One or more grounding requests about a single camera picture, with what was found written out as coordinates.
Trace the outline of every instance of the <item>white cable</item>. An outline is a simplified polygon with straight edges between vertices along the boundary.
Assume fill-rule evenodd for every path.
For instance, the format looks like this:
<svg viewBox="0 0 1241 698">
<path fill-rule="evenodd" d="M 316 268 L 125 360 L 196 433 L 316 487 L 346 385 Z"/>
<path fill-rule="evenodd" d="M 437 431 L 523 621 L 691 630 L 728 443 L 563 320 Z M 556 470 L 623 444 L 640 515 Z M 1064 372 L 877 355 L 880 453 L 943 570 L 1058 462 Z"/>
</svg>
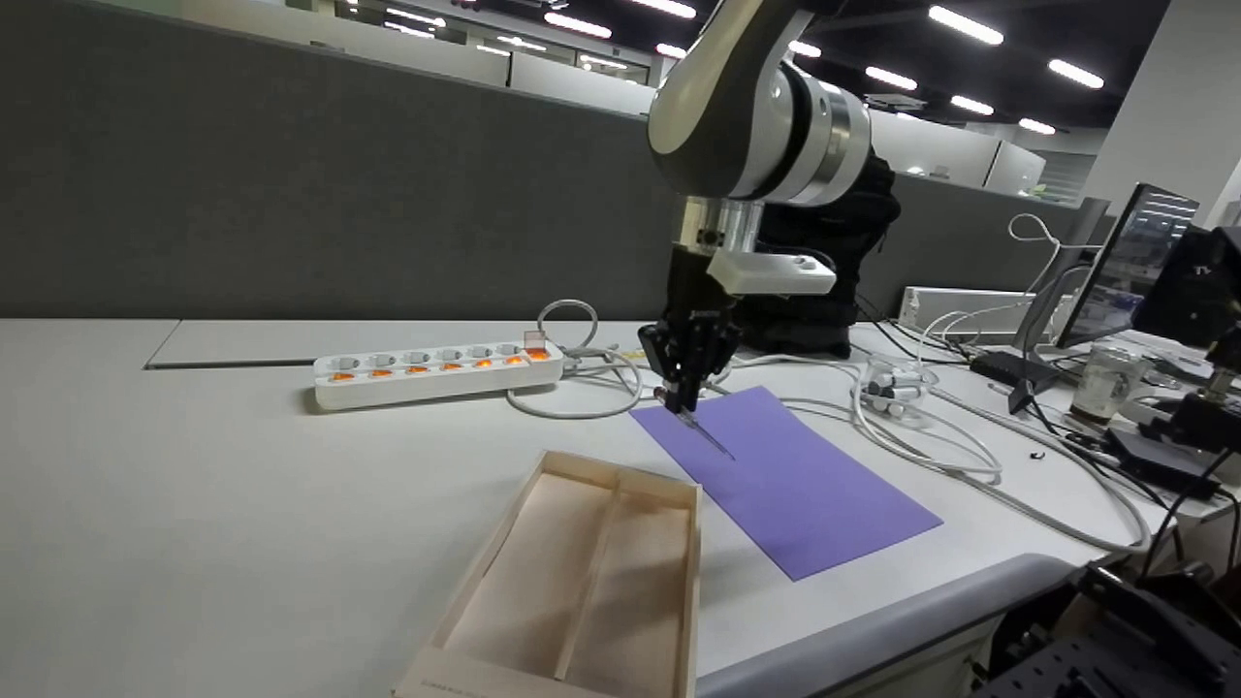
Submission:
<svg viewBox="0 0 1241 698">
<path fill-rule="evenodd" d="M 950 418 L 943 418 L 943 415 L 929 415 L 929 411 L 923 411 L 923 407 L 912 407 L 912 415 L 920 415 L 920 418 L 927 418 L 927 422 L 940 422 L 940 427 L 952 431 L 958 436 L 973 443 L 973 449 L 995 470 L 995 480 L 1003 477 L 1003 462 L 1000 462 L 977 433 L 969 433 L 969 431 L 960 431 L 958 422 L 950 422 Z"/>
<path fill-rule="evenodd" d="M 960 312 L 965 312 L 965 311 L 946 311 L 946 312 L 940 312 L 933 320 L 927 320 L 923 332 L 916 332 L 916 337 L 923 337 L 923 346 L 940 346 L 940 349 L 943 349 L 943 340 L 933 337 L 933 329 L 940 329 L 943 320 L 960 316 Z"/>
<path fill-rule="evenodd" d="M 983 312 L 1003 312 L 1003 311 L 1011 311 L 1011 305 L 980 305 L 980 311 L 958 312 L 952 320 L 946 320 L 946 327 L 940 329 L 940 337 L 946 340 L 950 329 L 958 329 L 960 320 L 977 320 L 977 316 L 983 316 Z"/>
<path fill-rule="evenodd" d="M 580 311 L 584 320 L 589 320 L 589 329 L 584 329 L 584 337 L 580 337 L 579 346 L 559 346 L 559 340 L 552 337 L 552 329 L 547 329 L 547 316 L 552 316 L 556 311 L 563 311 L 563 305 Z M 614 415 L 627 415 L 631 407 L 640 407 L 640 402 L 647 398 L 647 395 L 642 395 L 642 372 L 640 372 L 640 364 L 631 364 L 615 346 L 614 346 L 614 349 L 593 349 L 597 311 L 593 311 L 584 299 L 556 299 L 556 302 L 547 302 L 547 305 L 540 311 L 534 327 L 540 327 L 540 332 L 541 332 L 552 346 L 559 346 L 559 349 L 566 354 L 566 376 L 563 376 L 563 378 L 580 378 L 580 385 L 584 385 L 584 376 L 593 376 L 593 372 L 584 372 L 580 364 L 584 364 L 584 360 L 601 360 L 605 372 L 615 376 L 615 385 L 607 385 L 607 386 L 619 386 L 627 398 L 623 398 L 619 407 L 601 407 L 601 411 L 547 411 L 547 407 L 534 407 L 534 402 L 523 398 L 523 395 L 534 395 L 534 391 L 504 391 L 504 398 L 509 398 L 517 411 L 534 415 L 534 418 L 614 418 Z"/>
<path fill-rule="evenodd" d="M 933 443 L 950 443 L 950 444 L 958 444 L 958 449 L 965 449 L 965 453 L 977 453 L 977 462 L 940 462 L 940 457 L 929 457 L 927 449 L 920 449 L 920 444 L 912 444 L 908 436 L 901 436 L 901 433 L 893 433 L 889 427 L 880 427 L 877 418 L 871 418 L 871 411 L 865 407 L 865 398 L 861 398 L 861 378 L 852 385 L 852 391 L 849 391 L 849 415 L 852 415 L 852 427 L 870 436 L 870 443 L 877 443 L 880 449 L 889 449 L 889 453 L 901 453 L 905 462 L 916 462 L 916 464 L 927 464 L 927 470 L 943 470 L 943 474 L 952 474 L 952 477 L 960 477 L 960 474 L 969 474 L 969 477 L 983 477 L 983 480 L 1000 480 L 1000 457 L 993 457 L 980 443 L 980 449 L 969 449 L 969 444 L 958 444 L 958 443 L 950 443 L 950 436 L 940 436 L 940 433 L 927 433 L 927 431 L 920 431 L 923 436 L 933 436 Z"/>
<path fill-rule="evenodd" d="M 1031 520 L 1039 520 L 1039 523 L 1047 523 L 1047 527 L 1056 527 L 1056 531 L 1064 531 L 1064 535 L 1069 535 L 1069 537 L 1082 537 L 1082 541 L 1091 541 L 1091 546 L 1101 546 L 1101 550 L 1140 553 L 1140 550 L 1153 546 L 1153 527 L 1146 527 L 1146 520 L 1135 513 L 1135 505 L 1132 505 L 1126 491 L 1118 491 L 1101 474 L 1093 474 L 1073 449 L 1068 449 L 1068 444 L 1056 443 L 1056 436 L 1029 433 L 1029 431 L 1021 431 L 1021 427 L 1011 427 L 1011 422 L 1003 422 L 1003 418 L 993 418 L 989 411 L 980 411 L 980 407 L 973 407 L 973 402 L 965 402 L 965 398 L 952 398 L 952 395 L 946 395 L 946 391 L 940 391 L 940 386 L 929 386 L 929 395 L 943 398 L 943 402 L 952 402 L 952 407 L 960 407 L 960 411 L 969 411 L 969 415 L 977 415 L 977 418 L 983 418 L 983 422 L 995 422 L 995 427 L 1003 427 L 1003 431 L 1011 431 L 1011 433 L 1021 433 L 1021 436 L 1031 436 L 1031 443 L 1039 443 L 1042 449 L 1056 449 L 1056 453 L 1064 453 L 1068 462 L 1073 462 L 1109 499 L 1118 499 L 1118 505 L 1126 508 L 1126 515 L 1127 515 L 1132 527 L 1135 527 L 1135 541 L 1099 537 L 1099 535 L 1091 535 L 1091 531 L 1082 531 L 1082 527 L 1069 527 L 1069 523 L 1064 523 L 1064 520 L 1056 520 L 1056 515 L 1047 515 L 1047 513 L 1039 513 L 1039 508 L 1009 496 L 1003 487 L 983 487 L 980 480 L 960 477 L 960 480 L 969 480 L 977 491 L 989 491 L 989 496 L 995 496 L 1000 505 L 1009 505 L 1009 508 L 1014 508 L 1014 513 L 1024 513 L 1024 515 L 1031 515 Z"/>
<path fill-rule="evenodd" d="M 958 354 L 952 346 L 927 337 L 927 329 L 912 329 L 912 327 L 896 327 L 896 329 L 901 329 L 905 337 L 927 346 L 927 349 Z"/>
<path fill-rule="evenodd" d="M 1014 240 L 1014 244 L 1049 244 L 1047 263 L 1042 263 L 1039 275 L 1029 284 L 1029 289 L 1042 287 L 1042 280 L 1049 275 L 1049 268 L 1058 263 L 1058 254 L 1064 254 L 1068 249 L 1091 249 L 1091 252 L 1099 252 L 1099 244 L 1064 244 L 1064 240 L 1047 227 L 1047 222 L 1034 217 L 1034 213 L 1014 213 L 1014 217 L 1009 217 L 1009 240 Z"/>
<path fill-rule="evenodd" d="M 762 354 L 762 355 L 738 355 L 726 372 L 718 372 L 715 378 L 704 378 L 704 386 L 726 391 L 721 385 L 731 372 L 748 372 L 748 369 L 835 369 L 852 376 L 852 364 L 835 360 L 835 355 L 797 355 L 797 354 Z"/>
<path fill-rule="evenodd" d="M 826 402 L 826 398 L 805 398 L 805 395 L 778 395 L 778 402 L 787 411 L 804 411 L 804 415 L 823 415 L 823 418 L 835 418 L 835 422 L 849 422 L 849 407 L 843 402 Z"/>
</svg>

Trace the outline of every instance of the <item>power strip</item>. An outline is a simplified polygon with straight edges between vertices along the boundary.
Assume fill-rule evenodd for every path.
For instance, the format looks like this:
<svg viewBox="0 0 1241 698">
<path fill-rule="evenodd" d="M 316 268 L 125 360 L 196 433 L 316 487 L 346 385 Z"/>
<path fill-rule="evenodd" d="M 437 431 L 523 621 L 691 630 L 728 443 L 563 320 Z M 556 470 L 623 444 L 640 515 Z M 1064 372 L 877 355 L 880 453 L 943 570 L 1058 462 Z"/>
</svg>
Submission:
<svg viewBox="0 0 1241 698">
<path fill-rule="evenodd" d="M 342 354 L 315 360 L 315 398 L 322 411 L 357 411 L 517 391 L 556 385 L 563 369 L 552 340 Z"/>
</svg>

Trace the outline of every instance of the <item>white box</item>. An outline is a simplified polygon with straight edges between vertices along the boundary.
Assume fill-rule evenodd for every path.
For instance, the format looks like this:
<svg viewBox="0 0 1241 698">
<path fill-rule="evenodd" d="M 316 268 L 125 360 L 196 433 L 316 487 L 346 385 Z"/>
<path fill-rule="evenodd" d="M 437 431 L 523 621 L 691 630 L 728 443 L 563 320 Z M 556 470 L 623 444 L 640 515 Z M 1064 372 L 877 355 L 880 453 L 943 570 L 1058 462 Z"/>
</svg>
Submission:
<svg viewBox="0 0 1241 698">
<path fill-rule="evenodd" d="M 696 483 L 547 453 L 397 698 L 694 695 Z"/>
<path fill-rule="evenodd" d="M 1009 340 L 1031 311 L 1031 289 L 980 287 L 905 287 L 896 327 L 929 337 L 989 337 Z"/>
</svg>

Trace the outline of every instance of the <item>ceiling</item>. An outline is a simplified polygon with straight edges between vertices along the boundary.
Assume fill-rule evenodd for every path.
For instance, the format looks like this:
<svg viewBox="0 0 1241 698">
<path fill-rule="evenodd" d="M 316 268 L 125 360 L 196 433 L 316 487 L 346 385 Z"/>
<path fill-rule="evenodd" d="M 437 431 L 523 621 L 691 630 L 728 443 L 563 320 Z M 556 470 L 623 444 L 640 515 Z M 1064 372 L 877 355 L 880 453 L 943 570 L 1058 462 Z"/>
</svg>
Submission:
<svg viewBox="0 0 1241 698">
<path fill-rule="evenodd" d="M 456 0 L 518 19 L 541 19 L 541 0 Z M 691 45 L 718 0 L 686 0 L 696 19 L 673 19 L 631 0 L 559 0 L 563 11 L 614 28 L 614 42 L 650 50 L 655 42 Z M 804 34 L 823 56 L 797 56 L 804 68 L 849 89 L 893 93 L 870 80 L 865 67 L 889 67 L 920 80 L 920 116 L 960 125 L 977 121 L 950 108 L 952 93 L 989 99 L 993 121 L 1021 116 L 1056 129 L 1109 129 L 1127 80 L 1166 11 L 1166 0 L 943 0 L 1003 32 L 1003 45 L 980 45 L 927 19 L 929 0 L 823 0 Z M 1077 60 L 1106 78 L 1106 89 L 1082 89 L 1047 68 L 1047 56 Z"/>
</svg>

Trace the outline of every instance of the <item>computer monitor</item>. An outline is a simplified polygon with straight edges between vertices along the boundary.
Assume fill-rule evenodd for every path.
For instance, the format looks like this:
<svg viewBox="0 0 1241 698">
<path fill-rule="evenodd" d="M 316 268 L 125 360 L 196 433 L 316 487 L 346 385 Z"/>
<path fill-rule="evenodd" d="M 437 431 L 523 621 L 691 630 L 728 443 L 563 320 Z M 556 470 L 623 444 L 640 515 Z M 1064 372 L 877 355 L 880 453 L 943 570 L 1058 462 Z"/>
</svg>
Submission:
<svg viewBox="0 0 1241 698">
<path fill-rule="evenodd" d="M 1118 227 L 1109 234 L 1058 346 L 1082 346 L 1132 327 L 1132 312 L 1158 284 L 1174 240 L 1199 217 L 1199 201 L 1135 186 Z"/>
</svg>

